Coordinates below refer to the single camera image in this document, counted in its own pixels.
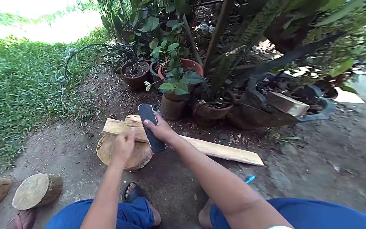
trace blue shorts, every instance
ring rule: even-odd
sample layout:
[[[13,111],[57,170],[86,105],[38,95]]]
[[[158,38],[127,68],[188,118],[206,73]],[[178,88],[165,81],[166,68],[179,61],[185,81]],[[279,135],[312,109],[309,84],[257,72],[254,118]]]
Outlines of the blue shorts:
[[[81,200],[63,208],[47,224],[46,229],[78,229],[90,208],[92,199]],[[297,229],[366,229],[366,215],[341,205],[296,198],[278,198],[268,202]],[[147,229],[154,223],[153,212],[144,197],[132,203],[119,203],[117,229]],[[216,229],[230,229],[216,205],[210,209]]]

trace black sandal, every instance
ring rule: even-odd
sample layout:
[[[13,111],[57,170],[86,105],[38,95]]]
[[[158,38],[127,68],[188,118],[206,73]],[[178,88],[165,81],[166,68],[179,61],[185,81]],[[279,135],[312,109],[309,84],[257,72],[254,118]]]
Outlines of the black sandal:
[[[131,185],[131,184],[135,184],[136,187],[134,189],[132,189],[132,191],[128,194],[128,197],[125,198],[125,194],[126,194],[126,191],[128,190],[128,187]],[[145,197],[146,198],[146,195],[145,195],[145,192],[144,190],[141,188],[140,185],[138,185],[137,183],[135,182],[131,182],[129,183],[129,185],[127,185],[127,187],[124,189],[124,195],[122,195],[122,200],[125,202],[125,203],[132,203],[137,197]]]

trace concrete ground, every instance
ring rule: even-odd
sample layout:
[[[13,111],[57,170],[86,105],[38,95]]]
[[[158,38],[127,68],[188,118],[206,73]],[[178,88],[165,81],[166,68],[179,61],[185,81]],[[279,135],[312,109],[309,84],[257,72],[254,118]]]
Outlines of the concrete ground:
[[[39,172],[61,176],[64,187],[56,202],[37,209],[35,229],[43,228],[64,206],[94,198],[106,169],[95,151],[105,119],[123,120],[126,115],[137,114],[136,106],[140,103],[157,107],[160,100],[154,91],[131,92],[116,75],[92,76],[80,90],[85,96],[93,96],[92,102],[105,110],[82,126],[80,122],[58,122],[35,130],[15,167],[2,173],[0,170],[0,176],[13,180],[0,204],[0,228],[16,213],[11,205],[16,188]],[[366,78],[358,91],[366,102]],[[170,124],[180,134],[186,132],[190,137],[257,152],[266,167],[212,159],[243,179],[255,175],[257,178],[249,185],[265,198],[326,200],[366,214],[366,104],[339,104],[328,120],[273,131],[242,131],[225,123],[201,128],[190,119]],[[220,133],[227,134],[229,139],[220,140]],[[286,140],[287,136],[302,140]],[[198,225],[197,215],[207,195],[175,153],[155,154],[143,169],[125,171],[122,180],[123,185],[136,181],[144,187],[165,228]]]

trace green grass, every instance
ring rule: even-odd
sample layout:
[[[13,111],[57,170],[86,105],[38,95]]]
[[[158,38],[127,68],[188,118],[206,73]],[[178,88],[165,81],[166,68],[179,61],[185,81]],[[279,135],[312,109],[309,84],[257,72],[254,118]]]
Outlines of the green grass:
[[[105,42],[105,29],[72,44],[46,44],[13,37],[0,39],[0,164],[12,166],[34,127],[64,119],[86,119],[95,109],[80,98],[77,87],[92,68],[96,50],[86,49],[71,60],[67,84],[64,58],[69,48]]]

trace blue pen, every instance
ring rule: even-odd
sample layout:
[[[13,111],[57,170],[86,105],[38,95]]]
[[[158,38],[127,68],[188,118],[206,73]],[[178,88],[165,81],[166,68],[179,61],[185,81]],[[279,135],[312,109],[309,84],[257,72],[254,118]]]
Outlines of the blue pen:
[[[246,184],[253,181],[255,179],[255,176],[249,176],[248,179],[245,181]]]

